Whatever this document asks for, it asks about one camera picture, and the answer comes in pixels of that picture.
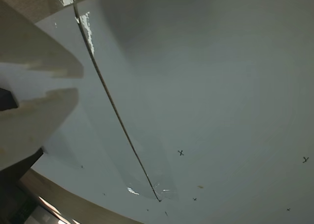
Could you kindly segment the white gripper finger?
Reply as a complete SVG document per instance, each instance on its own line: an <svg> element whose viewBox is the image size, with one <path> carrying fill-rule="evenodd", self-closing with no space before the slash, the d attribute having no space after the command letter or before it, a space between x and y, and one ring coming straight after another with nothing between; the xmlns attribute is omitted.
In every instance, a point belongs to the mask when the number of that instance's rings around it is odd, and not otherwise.
<svg viewBox="0 0 314 224"><path fill-rule="evenodd" d="M0 169L32 155L62 125L79 100L76 88L46 92L0 113Z"/></svg>
<svg viewBox="0 0 314 224"><path fill-rule="evenodd" d="M52 72L54 77L82 78L84 74L83 65L71 52L2 0L0 61Z"/></svg>

